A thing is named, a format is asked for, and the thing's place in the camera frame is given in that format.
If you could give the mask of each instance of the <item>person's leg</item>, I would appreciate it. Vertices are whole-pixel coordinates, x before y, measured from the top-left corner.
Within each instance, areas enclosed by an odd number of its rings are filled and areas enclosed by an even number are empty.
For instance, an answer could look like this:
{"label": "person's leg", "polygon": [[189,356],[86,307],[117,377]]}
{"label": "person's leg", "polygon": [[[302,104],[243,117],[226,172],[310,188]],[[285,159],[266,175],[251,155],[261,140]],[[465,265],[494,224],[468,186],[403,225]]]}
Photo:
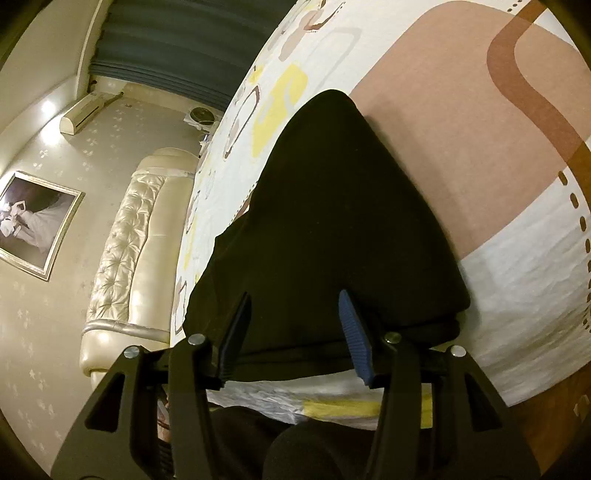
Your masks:
{"label": "person's leg", "polygon": [[317,420],[288,428],[273,442],[263,480],[358,480],[374,432]]}
{"label": "person's leg", "polygon": [[220,408],[211,414],[223,478],[261,480],[267,452],[287,423],[246,407]]}

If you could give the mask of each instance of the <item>framed picture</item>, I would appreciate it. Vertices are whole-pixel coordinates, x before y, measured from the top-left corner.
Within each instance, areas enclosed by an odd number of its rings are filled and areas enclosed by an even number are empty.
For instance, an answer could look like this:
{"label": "framed picture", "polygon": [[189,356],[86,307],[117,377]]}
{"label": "framed picture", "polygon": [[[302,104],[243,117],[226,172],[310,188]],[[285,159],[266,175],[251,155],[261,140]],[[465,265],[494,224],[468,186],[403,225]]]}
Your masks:
{"label": "framed picture", "polygon": [[84,194],[16,171],[0,194],[0,258],[48,281]]}

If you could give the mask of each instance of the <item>bedspread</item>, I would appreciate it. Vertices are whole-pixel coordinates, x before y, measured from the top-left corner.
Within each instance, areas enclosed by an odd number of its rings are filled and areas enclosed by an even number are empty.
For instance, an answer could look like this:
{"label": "bedspread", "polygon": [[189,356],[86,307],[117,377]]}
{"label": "bedspread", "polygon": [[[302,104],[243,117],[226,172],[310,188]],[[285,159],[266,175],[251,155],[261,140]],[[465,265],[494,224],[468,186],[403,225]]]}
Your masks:
{"label": "bedspread", "polygon": [[[588,363],[591,71],[538,0],[298,1],[236,92],[197,175],[172,344],[184,337],[215,236],[248,209],[294,112],[327,89],[354,100],[441,223],[472,296],[455,343],[505,401]],[[295,421],[306,402],[367,400],[352,372],[323,382],[335,388],[281,393],[277,403]],[[284,384],[229,382],[212,398],[255,406]]]}

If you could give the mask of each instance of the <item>brown stripe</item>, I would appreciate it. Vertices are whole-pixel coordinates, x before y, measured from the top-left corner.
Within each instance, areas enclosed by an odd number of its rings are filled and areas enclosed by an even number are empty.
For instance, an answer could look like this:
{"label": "brown stripe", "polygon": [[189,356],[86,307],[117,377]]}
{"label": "brown stripe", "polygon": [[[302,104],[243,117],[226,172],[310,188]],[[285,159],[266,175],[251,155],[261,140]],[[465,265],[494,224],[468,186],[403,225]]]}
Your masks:
{"label": "brown stripe", "polygon": [[566,176],[564,175],[564,173],[562,172],[562,170],[560,170],[558,172],[558,178],[562,182],[562,185],[568,185],[569,180],[566,178]]}
{"label": "brown stripe", "polygon": [[493,39],[486,63],[495,86],[552,143],[591,205],[591,151],[562,113],[527,82],[515,59],[517,41],[545,10],[538,0],[524,6]]}

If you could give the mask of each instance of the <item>air conditioner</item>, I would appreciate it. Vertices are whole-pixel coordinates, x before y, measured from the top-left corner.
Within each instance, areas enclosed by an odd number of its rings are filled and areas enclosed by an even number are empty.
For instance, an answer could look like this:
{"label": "air conditioner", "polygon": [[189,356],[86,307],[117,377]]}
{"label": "air conditioner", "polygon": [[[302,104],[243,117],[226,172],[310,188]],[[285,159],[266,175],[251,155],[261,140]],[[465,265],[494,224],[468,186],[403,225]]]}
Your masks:
{"label": "air conditioner", "polygon": [[60,132],[67,135],[78,133],[105,106],[123,96],[110,93],[89,93],[70,108],[60,120]]}

